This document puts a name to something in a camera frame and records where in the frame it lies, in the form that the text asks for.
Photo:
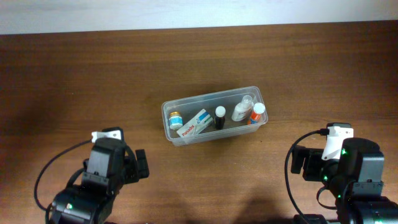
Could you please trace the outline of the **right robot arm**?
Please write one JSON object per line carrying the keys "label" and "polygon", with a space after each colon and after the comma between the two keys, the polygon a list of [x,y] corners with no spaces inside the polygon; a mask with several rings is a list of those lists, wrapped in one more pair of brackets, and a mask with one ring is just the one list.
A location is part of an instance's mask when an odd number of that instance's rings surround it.
{"label": "right robot arm", "polygon": [[384,155],[377,143],[345,139],[339,159],[322,160],[322,150],[295,146],[291,172],[321,182],[335,198],[340,223],[397,223],[397,203],[382,196]]}

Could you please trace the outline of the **dark bottle white cap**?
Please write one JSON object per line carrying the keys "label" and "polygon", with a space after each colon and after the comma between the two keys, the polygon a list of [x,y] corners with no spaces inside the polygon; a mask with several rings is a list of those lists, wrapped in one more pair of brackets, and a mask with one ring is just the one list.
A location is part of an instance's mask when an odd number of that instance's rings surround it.
{"label": "dark bottle white cap", "polygon": [[215,109],[215,128],[218,130],[223,129],[225,122],[226,109],[224,106],[218,106]]}

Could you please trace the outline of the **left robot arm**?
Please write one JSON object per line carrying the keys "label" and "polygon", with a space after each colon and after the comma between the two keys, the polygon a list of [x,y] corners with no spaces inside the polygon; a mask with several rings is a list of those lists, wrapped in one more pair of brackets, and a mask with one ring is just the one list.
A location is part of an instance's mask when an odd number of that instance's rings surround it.
{"label": "left robot arm", "polygon": [[78,170],[45,211],[45,223],[105,223],[124,185],[148,178],[143,149],[94,146]]}

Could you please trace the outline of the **white Panadol box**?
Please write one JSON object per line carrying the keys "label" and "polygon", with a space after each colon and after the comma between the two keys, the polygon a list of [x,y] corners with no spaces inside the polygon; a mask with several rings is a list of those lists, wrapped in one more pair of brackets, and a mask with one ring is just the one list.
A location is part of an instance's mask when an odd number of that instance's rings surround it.
{"label": "white Panadol box", "polygon": [[181,138],[197,135],[206,129],[212,122],[213,118],[209,112],[202,109],[190,121],[178,129],[177,134]]}

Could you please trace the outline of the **white squeeze bottle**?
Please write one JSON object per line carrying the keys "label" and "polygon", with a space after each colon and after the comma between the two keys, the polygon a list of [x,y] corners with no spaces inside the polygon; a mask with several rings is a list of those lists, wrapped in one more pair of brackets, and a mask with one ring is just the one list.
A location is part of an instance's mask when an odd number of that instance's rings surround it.
{"label": "white squeeze bottle", "polygon": [[242,121],[246,119],[249,116],[253,105],[253,98],[250,95],[245,95],[241,102],[235,106],[231,119],[233,121]]}

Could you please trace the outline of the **small jar gold lid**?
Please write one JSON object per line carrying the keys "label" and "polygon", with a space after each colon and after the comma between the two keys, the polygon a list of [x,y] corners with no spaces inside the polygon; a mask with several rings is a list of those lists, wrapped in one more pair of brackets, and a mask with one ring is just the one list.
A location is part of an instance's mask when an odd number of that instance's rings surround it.
{"label": "small jar gold lid", "polygon": [[178,130],[183,126],[182,116],[178,111],[169,114],[169,128],[171,130]]}

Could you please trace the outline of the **orange tube white cap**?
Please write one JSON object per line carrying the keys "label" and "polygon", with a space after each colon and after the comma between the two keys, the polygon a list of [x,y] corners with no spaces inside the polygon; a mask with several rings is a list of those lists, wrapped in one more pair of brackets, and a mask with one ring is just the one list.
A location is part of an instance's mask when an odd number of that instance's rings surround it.
{"label": "orange tube white cap", "polygon": [[266,120],[266,107],[264,103],[256,103],[252,107],[252,112],[248,118],[247,125],[257,124]]}

